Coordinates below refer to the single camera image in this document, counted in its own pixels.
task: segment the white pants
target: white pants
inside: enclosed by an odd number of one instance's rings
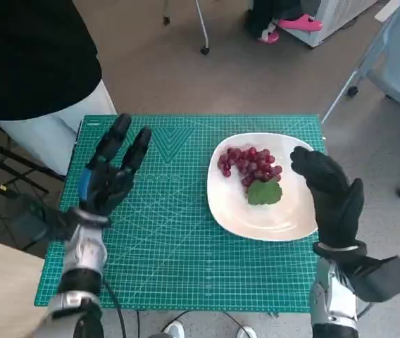
[[[21,147],[58,174],[67,175],[78,127],[86,115],[116,114],[113,102],[100,81],[85,99],[38,118],[0,121],[0,127]]]

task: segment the white sneaker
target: white sneaker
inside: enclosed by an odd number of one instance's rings
[[[245,331],[243,329],[239,329],[236,338],[249,338],[249,336],[250,336],[250,338],[257,338],[256,332],[254,329],[252,329],[249,326],[244,326],[244,329],[245,329]]]
[[[171,324],[169,324],[169,326],[167,326],[167,328],[164,330],[164,333],[167,333],[174,338],[185,338],[185,329],[177,320],[175,322],[171,322]]]

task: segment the person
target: person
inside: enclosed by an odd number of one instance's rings
[[[319,20],[303,12],[301,0],[254,0],[245,20],[246,31],[265,44],[274,44],[280,37],[277,26],[306,32],[322,29]]]
[[[72,0],[0,0],[0,127],[66,175],[87,114],[116,114]]]

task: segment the silver robotic wrist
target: silver robotic wrist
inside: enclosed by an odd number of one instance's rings
[[[356,295],[337,264],[325,258],[318,261],[318,271],[310,292],[311,325],[333,324],[356,330]]]

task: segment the black robotic glove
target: black robotic glove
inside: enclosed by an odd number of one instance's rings
[[[321,243],[340,249],[355,245],[363,210],[363,181],[349,186],[341,166],[319,151],[297,146],[291,153],[292,170],[306,179],[314,200]]]

